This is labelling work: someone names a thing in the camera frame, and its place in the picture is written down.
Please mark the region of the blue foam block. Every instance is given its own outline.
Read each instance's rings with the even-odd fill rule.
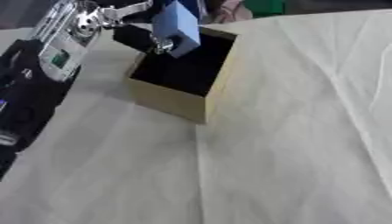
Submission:
[[[180,2],[173,1],[152,19],[153,34],[159,39],[178,36],[179,46],[170,55],[179,58],[200,46],[198,19]]]

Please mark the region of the cardboard box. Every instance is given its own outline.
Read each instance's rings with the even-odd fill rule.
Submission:
[[[137,104],[207,123],[233,64],[236,35],[201,29],[201,47],[179,59],[141,55],[127,72]]]

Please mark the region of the white cloth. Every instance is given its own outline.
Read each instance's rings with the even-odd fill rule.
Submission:
[[[392,220],[391,10],[273,17],[240,33],[207,126],[136,106],[136,52],[103,37],[0,183],[7,224]],[[26,30],[1,31],[4,49]]]

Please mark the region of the table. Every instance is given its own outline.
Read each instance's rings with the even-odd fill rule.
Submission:
[[[0,184],[10,224],[392,220],[392,10],[212,25],[241,34],[207,126],[135,105],[106,33]],[[28,30],[0,31],[1,51]]]

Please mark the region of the green object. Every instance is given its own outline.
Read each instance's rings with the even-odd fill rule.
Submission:
[[[56,54],[56,56],[54,56],[54,58],[52,59],[52,63],[58,67],[58,68],[63,68],[64,65],[67,63],[67,61],[69,60],[70,55],[68,52],[61,50],[61,52],[59,52],[58,54]]]
[[[245,0],[245,6],[255,18],[284,14],[284,0]]]

